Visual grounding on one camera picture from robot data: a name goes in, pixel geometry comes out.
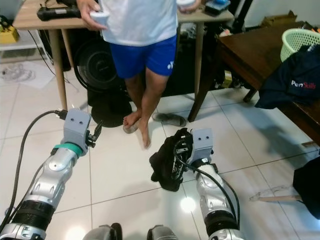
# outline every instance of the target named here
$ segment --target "dark wooden table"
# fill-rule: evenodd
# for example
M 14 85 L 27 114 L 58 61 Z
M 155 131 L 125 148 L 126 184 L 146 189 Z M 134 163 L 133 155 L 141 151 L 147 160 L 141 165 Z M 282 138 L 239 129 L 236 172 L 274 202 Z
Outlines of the dark wooden table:
M 245 102 L 250 101 L 265 80 L 281 64 L 283 32 L 287 29 L 299 28 L 303 24 L 303 22 L 295 22 L 221 37 L 218 40 L 210 73 L 201 76 L 199 92 L 188 116 L 189 122 L 195 120 L 217 70 L 222 67 L 223 62 L 251 85 L 252 90 L 243 99 Z M 320 146 L 320 101 L 312 106 L 292 102 L 279 109 Z

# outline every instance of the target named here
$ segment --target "white controller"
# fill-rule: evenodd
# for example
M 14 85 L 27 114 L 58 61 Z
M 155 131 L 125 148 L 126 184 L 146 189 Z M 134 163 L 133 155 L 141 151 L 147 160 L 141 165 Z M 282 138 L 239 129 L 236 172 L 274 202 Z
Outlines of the white controller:
M 92 11 L 90 12 L 90 17 L 98 24 L 106 26 L 109 13 L 106 11 Z

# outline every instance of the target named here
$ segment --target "black cable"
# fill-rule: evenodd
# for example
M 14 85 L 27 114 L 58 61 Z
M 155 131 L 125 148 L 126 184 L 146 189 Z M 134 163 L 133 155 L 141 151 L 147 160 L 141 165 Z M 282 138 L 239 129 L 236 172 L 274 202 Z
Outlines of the black cable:
M 51 110 L 51 111 L 46 111 L 42 114 L 40 114 L 39 116 L 37 116 L 28 126 L 28 128 L 26 129 L 23 138 L 22 138 L 22 142 L 21 142 L 21 146 L 20 146 L 20 152 L 19 152 L 19 157 L 18 157 L 18 162 L 16 165 L 16 171 L 15 171 L 15 178 L 14 178 L 14 186 L 13 186 L 13 193 L 12 193 L 12 198 L 11 198 L 11 203 L 10 206 L 8 208 L 8 211 L 2 221 L 2 224 L 0 225 L 0 233 L 2 232 L 2 230 L 4 229 L 5 225 L 8 222 L 8 219 L 10 218 L 12 209 L 14 208 L 14 204 L 16 201 L 16 196 L 17 196 L 17 189 L 18 189 L 18 181 L 19 181 L 19 173 L 20 173 L 20 167 L 21 167 L 21 162 L 22 162 L 22 156 L 24 154 L 24 148 L 25 148 L 25 143 L 26 143 L 26 139 L 27 136 L 31 130 L 31 128 L 33 127 L 33 125 L 42 117 L 48 115 L 48 114 L 60 114 L 59 110 Z
M 198 169 L 198 168 L 196 168 L 196 167 L 194 167 L 194 166 L 192 166 L 190 164 L 187 164 L 187 163 L 183 162 L 182 159 L 178 156 L 176 148 L 177 148 L 178 144 L 183 143 L 183 142 L 184 142 L 184 140 L 182 139 L 182 140 L 178 141 L 177 144 L 174 146 L 174 148 L 173 148 L 174 156 L 176 157 L 176 159 L 178 159 L 178 161 L 182 165 L 184 165 L 185 167 L 188 167 L 189 169 L 191 169 L 191 170 L 193 170 L 195 172 L 198 172 L 200 174 L 205 175 L 206 177 L 211 179 L 219 187 L 219 189 L 222 191 L 222 193 L 224 194 L 224 196 L 226 197 L 226 199 L 227 199 L 227 201 L 228 201 L 228 203 L 230 205 L 231 212 L 232 212 L 233 216 L 235 218 L 237 218 L 237 227 L 238 227 L 238 229 L 240 229 L 240 204 L 239 204 L 239 199 L 238 199 L 238 196 L 237 196 L 235 190 L 231 187 L 231 185 L 226 180 L 221 178 L 227 184 L 227 186 L 231 189 L 232 193 L 234 194 L 234 197 L 235 197 L 235 200 L 236 200 L 236 206 L 237 206 L 237 217 L 236 217 L 235 207 L 234 207 L 234 205 L 233 205 L 228 193 L 221 186 L 221 184 L 216 179 L 214 179 L 210 174 L 208 174 L 208 173 L 206 173 L 206 172 L 204 172 L 204 171 L 202 171 L 202 170 L 200 170 L 200 169 Z
M 31 34 L 31 32 L 30 32 L 29 30 L 28 30 L 28 33 L 30 34 L 31 38 L 33 39 L 33 41 L 34 41 L 34 43 L 35 43 L 35 45 L 36 45 L 36 48 L 38 49 L 39 54 L 40 54 L 42 60 L 44 61 L 45 65 L 48 67 L 48 69 L 50 70 L 50 72 L 51 72 L 53 75 L 56 75 L 56 74 L 51 70 L 51 68 L 49 67 L 49 65 L 48 65 L 48 63 L 46 62 L 44 56 L 42 56 L 41 51 L 40 51 L 40 48 L 39 48 L 39 46 L 38 46 L 38 44 L 37 44 L 34 36 L 32 36 L 32 34 Z M 70 81 L 67 80 L 66 78 L 64 78 L 64 81 L 65 81 L 66 83 L 68 83 L 68 84 L 70 83 Z
M 40 165 L 40 167 L 36 170 L 35 174 L 33 175 L 33 178 L 32 178 L 32 180 L 31 180 L 31 183 L 30 183 L 29 187 L 28 187 L 27 191 L 25 192 L 25 195 L 23 196 L 23 198 L 22 198 L 21 201 L 19 202 L 19 204 L 18 204 L 18 206 L 16 207 L 16 209 L 14 209 L 13 213 L 12 213 L 11 216 L 9 217 L 9 219 L 8 219 L 8 221 L 7 221 L 8 223 L 11 222 L 12 218 L 15 216 L 15 214 L 17 213 L 17 211 L 18 211 L 19 208 L 21 207 L 22 203 L 24 202 L 24 199 L 26 198 L 27 194 L 28 194 L 29 191 L 31 190 L 32 186 L 34 185 L 35 180 L 36 180 L 36 178 L 37 178 L 40 170 L 43 168 L 43 166 L 44 166 L 44 163 L 42 163 L 42 164 Z

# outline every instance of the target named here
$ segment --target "wooden table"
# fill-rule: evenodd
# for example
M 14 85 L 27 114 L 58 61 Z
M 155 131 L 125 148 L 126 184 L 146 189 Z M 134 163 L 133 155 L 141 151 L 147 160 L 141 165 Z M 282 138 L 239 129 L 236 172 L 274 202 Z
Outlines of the wooden table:
M 73 67 L 73 58 L 71 54 L 71 48 L 69 46 L 67 29 L 84 28 L 85 25 L 83 21 L 78 18 L 41 21 L 37 17 L 37 11 L 40 8 L 40 3 L 43 3 L 43 2 L 39 0 L 25 0 L 19 12 L 17 13 L 17 16 L 13 22 L 13 26 L 19 30 L 34 30 L 34 29 L 48 30 L 60 100 L 62 103 L 62 108 L 67 110 L 68 109 L 67 96 L 66 96 L 64 72 L 63 72 L 63 66 L 62 66 L 62 58 L 61 58 L 61 52 L 60 52 L 59 33 L 60 31 L 62 31 L 62 36 L 65 44 L 65 49 L 68 55 L 68 59 L 70 61 L 70 65 Z M 194 79 L 195 92 L 198 92 L 199 83 L 200 83 L 204 23 L 225 22 L 225 21 L 232 20 L 233 18 L 234 16 L 229 11 L 225 11 L 216 17 L 204 14 L 202 12 L 202 9 L 199 9 L 198 11 L 192 14 L 181 14 L 178 12 L 178 21 L 180 24 L 187 23 L 187 22 L 194 22 L 197 25 L 196 51 L 195 51 L 195 79 Z
M 217 69 L 222 67 L 223 62 L 252 86 L 252 90 L 244 98 L 244 101 L 248 102 L 281 64 L 283 32 L 287 29 L 301 27 L 303 24 L 303 22 L 295 22 L 221 37 L 218 40 L 211 71 L 200 80 L 199 93 L 188 116 L 189 122 L 195 120 L 212 85 L 212 80 L 215 79 Z M 279 109 L 320 145 L 320 101 L 315 102 L 312 106 L 292 102 Z

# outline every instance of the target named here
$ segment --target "black cloth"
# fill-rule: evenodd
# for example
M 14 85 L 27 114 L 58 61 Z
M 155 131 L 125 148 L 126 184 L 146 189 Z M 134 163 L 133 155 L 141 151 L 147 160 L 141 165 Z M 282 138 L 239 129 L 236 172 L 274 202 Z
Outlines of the black cloth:
M 317 157 L 294 171 L 293 187 L 309 212 L 320 220 L 319 173 L 320 157 Z
M 259 90 L 257 108 L 274 109 L 290 102 L 311 105 L 320 98 L 320 45 L 303 46 L 288 57 Z
M 177 192 L 180 184 L 183 181 L 183 170 L 177 179 L 172 178 L 172 172 L 174 167 L 174 147 L 182 136 L 190 136 L 191 133 L 187 131 L 187 128 L 178 130 L 174 136 L 167 137 L 164 144 L 160 147 L 159 151 L 153 154 L 149 162 L 153 168 L 153 174 L 151 180 L 153 182 L 159 182 L 161 187 L 165 190 Z

